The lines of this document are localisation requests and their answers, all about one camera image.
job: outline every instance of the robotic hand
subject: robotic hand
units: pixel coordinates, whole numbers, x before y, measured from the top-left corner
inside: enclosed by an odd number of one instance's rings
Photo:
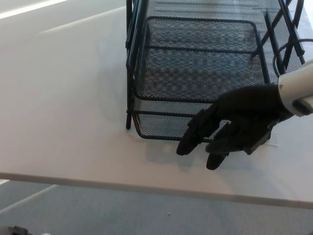
[[[270,139],[273,127],[293,115],[313,112],[313,60],[283,74],[278,84],[255,85],[226,92],[189,123],[177,154],[186,155],[215,133],[206,147],[206,167],[215,170],[230,152],[252,154]],[[220,128],[221,121],[227,123]]]

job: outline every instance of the black metal frame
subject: black metal frame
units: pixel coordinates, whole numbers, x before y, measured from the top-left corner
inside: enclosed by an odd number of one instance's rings
[[[177,114],[177,113],[164,113],[164,112],[151,112],[151,111],[139,111],[135,110],[135,100],[136,98],[139,98],[139,96],[136,95],[135,89],[134,89],[134,71],[136,67],[136,59],[138,56],[138,53],[141,53],[140,50],[140,38],[143,33],[144,27],[144,18],[146,14],[146,7],[147,7],[147,0],[126,0],[127,1],[127,39],[126,39],[126,48],[127,48],[127,120],[126,120],[126,129],[130,129],[131,127],[131,121],[133,118],[134,125],[136,128],[137,133],[139,136],[145,139],[157,139],[157,140],[171,140],[171,141],[180,141],[181,138],[179,137],[160,137],[160,136],[146,136],[143,135],[140,131],[140,123],[139,123],[139,115],[156,115],[156,116],[168,116],[168,117],[184,117],[184,118],[192,118],[194,115],[192,114]],[[263,76],[265,83],[269,83],[269,76],[268,76],[268,70],[267,65],[264,58],[263,53],[263,45],[268,40],[268,38],[271,38],[271,44],[273,47],[274,54],[277,54],[278,51],[278,44],[275,38],[274,28],[277,26],[278,22],[281,20],[282,17],[284,17],[286,25],[288,27],[290,37],[289,42],[295,42],[297,39],[299,39],[299,36],[297,34],[297,27],[299,25],[304,0],[298,0],[296,11],[294,18],[292,20],[288,5],[292,0],[287,0],[287,2],[284,2],[284,0],[277,0],[279,1],[281,9],[278,11],[276,17],[273,21],[271,21],[270,16],[268,14],[268,11],[265,12],[265,22],[268,28],[268,31],[266,32],[265,36],[262,40],[260,40],[260,37],[256,37],[257,41],[257,50],[255,52],[251,52],[251,56],[255,56],[257,54],[260,55],[261,60],[261,66],[263,70]],[[291,57],[291,51],[295,48],[295,51],[301,61],[302,64],[305,63],[303,54],[304,50],[302,48],[302,45],[300,43],[294,43],[292,46],[288,47],[285,52],[284,58],[281,58],[280,55],[278,55],[277,58],[277,67],[281,74],[285,73],[288,67],[288,63]],[[210,139],[205,139],[204,142],[210,142]]]

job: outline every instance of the black mesh tray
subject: black mesh tray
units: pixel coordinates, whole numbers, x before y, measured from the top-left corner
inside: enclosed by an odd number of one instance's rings
[[[148,17],[140,52],[134,89],[145,100],[210,103],[268,73],[248,21]]]

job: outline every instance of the metal mesh panel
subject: metal mesh panel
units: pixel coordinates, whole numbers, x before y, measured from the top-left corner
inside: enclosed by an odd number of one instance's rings
[[[134,110],[156,113],[173,113],[178,115],[195,115],[201,109],[207,109],[210,106],[211,104],[208,103],[152,101],[136,98]]]
[[[136,121],[138,121],[141,135],[146,138],[175,138],[181,140],[186,129],[187,124],[191,117],[172,117],[163,115],[148,115],[137,114]],[[220,127],[210,137],[205,138],[204,142],[213,139],[215,134],[226,124],[228,121],[222,120]]]
[[[140,98],[211,102],[235,88],[263,84],[253,25],[149,19],[136,77]]]

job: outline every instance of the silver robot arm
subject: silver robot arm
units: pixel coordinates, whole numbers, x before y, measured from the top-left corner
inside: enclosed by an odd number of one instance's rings
[[[299,117],[313,113],[313,60],[278,79],[279,95],[284,106]]]

